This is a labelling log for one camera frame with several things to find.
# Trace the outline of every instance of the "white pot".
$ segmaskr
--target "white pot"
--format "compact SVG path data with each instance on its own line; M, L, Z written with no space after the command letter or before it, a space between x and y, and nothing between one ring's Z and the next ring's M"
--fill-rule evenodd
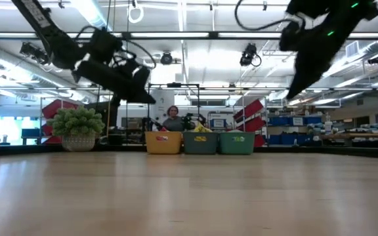
M95 146L95 136L69 135L62 137L62 147L67 151L91 151Z

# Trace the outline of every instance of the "green bin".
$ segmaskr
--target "green bin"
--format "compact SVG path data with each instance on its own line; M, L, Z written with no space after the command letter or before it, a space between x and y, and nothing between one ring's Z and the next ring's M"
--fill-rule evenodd
M184 132L184 152L186 154L215 154L218 137L219 134L214 132Z
M254 132L220 133L220 152L232 155L250 155L255 147Z

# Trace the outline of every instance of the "gray bin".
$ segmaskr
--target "gray bin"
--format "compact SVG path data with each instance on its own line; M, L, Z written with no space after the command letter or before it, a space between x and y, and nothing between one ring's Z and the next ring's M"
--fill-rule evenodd
M184 132L184 152L186 154L215 154L218 137L219 134L214 132Z

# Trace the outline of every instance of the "red panel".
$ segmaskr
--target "red panel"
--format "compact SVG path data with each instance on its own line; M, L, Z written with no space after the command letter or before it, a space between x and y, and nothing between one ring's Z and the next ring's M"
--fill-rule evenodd
M62 143L62 138L59 136L52 136L43 142L43 144L61 144L61 143Z
M56 112L58 111L58 109L61 108L62 106L63 108L75 108L75 109L78 108L78 105L76 104L73 104L71 102L66 102L66 101L63 101L63 104L62 104L61 100L56 99L55 101L51 102L49 105L45 106L42 109L43 116L46 119L52 119L56 115Z
M255 132L256 130L261 129L264 125L265 122L262 120L262 117L256 117L246 122L246 130L243 130L243 124L237 127L237 129L246 132Z
M255 148L259 148L264 146L265 140L263 139L262 135L258 134L255 136Z
M43 125L42 131L43 131L44 136L51 136L52 135L52 127L50 127L49 125Z
M256 114L258 111L262 110L263 105L261 104L261 101L255 100L254 102L250 103L244 108L244 115L245 118L249 118L250 116ZM234 120L237 123L240 123L243 121L243 109L239 110L234 116Z

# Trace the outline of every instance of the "person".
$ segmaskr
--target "person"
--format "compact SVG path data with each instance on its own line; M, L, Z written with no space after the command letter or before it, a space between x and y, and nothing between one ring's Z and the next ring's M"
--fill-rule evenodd
M175 131L175 132L182 132L184 131L184 126L182 123L182 117L178 116L179 109L176 106L171 106L169 109L167 109L167 115L169 118L167 118L163 122L164 128L166 128L168 131Z

